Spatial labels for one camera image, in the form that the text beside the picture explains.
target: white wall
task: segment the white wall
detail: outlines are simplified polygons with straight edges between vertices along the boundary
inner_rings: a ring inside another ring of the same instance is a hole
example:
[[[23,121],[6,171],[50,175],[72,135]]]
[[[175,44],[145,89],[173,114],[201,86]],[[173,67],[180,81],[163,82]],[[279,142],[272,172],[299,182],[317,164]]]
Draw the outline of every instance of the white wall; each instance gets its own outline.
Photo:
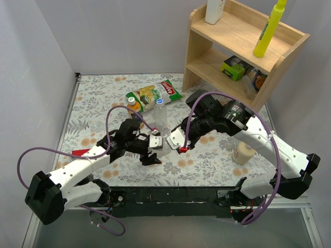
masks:
[[[74,73],[34,0],[0,1],[0,33],[0,246],[21,247],[32,212],[17,159],[33,146],[57,146]],[[24,180],[50,170],[53,158],[27,155]]]
[[[36,0],[75,72],[183,72],[190,13],[206,0]]]
[[[278,134],[321,157],[308,196],[324,247],[331,247],[331,2],[296,1],[286,23],[311,37],[269,103]]]

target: snack bag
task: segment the snack bag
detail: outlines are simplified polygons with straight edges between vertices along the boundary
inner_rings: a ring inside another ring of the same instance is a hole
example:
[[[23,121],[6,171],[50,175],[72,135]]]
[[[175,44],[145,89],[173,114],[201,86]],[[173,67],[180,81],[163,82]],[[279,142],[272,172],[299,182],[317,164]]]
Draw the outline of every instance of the snack bag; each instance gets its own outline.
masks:
[[[125,96],[127,98],[134,97],[140,103],[141,112],[154,108],[155,102],[159,98],[162,98],[164,103],[167,104],[183,97],[169,80],[129,92]]]

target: yellow bottle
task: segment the yellow bottle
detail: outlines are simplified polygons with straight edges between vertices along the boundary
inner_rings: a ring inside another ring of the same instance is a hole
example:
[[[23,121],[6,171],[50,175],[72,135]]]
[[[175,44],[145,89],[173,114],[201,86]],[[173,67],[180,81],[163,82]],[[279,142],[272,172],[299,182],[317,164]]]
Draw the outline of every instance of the yellow bottle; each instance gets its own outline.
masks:
[[[262,58],[267,50],[271,38],[273,37],[278,23],[285,11],[285,5],[287,0],[278,0],[278,3],[274,6],[270,17],[262,30],[261,36],[254,48],[253,54],[258,58]]]
[[[134,97],[129,97],[128,101],[129,101],[128,107],[130,109],[138,112],[138,114],[141,116],[141,111],[140,111],[141,107],[140,107],[139,102],[137,102]],[[128,113],[129,113],[129,115],[130,115],[130,117],[132,119],[134,119],[134,120],[136,120],[136,121],[138,121],[140,123],[140,128],[143,128],[144,127],[143,121],[137,115],[135,115],[130,110],[128,110]]]

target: table surface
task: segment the table surface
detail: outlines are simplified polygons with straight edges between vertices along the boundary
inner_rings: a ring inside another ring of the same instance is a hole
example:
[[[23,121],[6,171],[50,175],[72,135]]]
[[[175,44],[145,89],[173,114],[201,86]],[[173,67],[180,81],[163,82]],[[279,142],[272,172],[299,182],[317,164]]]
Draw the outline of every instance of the table surface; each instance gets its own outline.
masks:
[[[216,90],[201,81],[182,92],[183,74],[130,74],[82,76],[61,151],[91,148],[105,135],[106,114],[112,106],[126,105],[125,94],[169,79],[183,98],[169,103],[168,128],[170,131],[188,116],[190,108],[185,100],[197,89]],[[225,98],[218,97],[224,103]],[[260,111],[270,126],[266,108]],[[125,109],[115,109],[109,119],[109,130],[117,129],[129,115]],[[153,126],[153,111],[143,113]],[[108,166],[94,172],[110,186],[234,186],[243,176],[255,177],[275,169],[261,155],[256,154],[246,165],[233,162],[231,153],[238,141],[216,131],[202,137],[195,149],[178,154],[172,151],[160,158],[162,164],[142,166],[139,155],[127,152]],[[71,158],[59,156],[56,168],[70,163]]]

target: bottle cap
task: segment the bottle cap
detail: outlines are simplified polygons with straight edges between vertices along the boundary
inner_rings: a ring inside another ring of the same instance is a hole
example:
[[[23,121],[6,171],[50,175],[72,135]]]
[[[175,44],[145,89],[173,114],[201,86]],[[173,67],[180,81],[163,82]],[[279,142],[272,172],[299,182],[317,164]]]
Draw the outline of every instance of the bottle cap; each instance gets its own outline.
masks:
[[[159,106],[163,106],[163,100],[161,98],[157,99],[156,104]]]
[[[129,101],[129,105],[132,105],[133,106],[133,105],[136,104],[136,100],[135,100],[134,97],[129,97],[128,101]]]

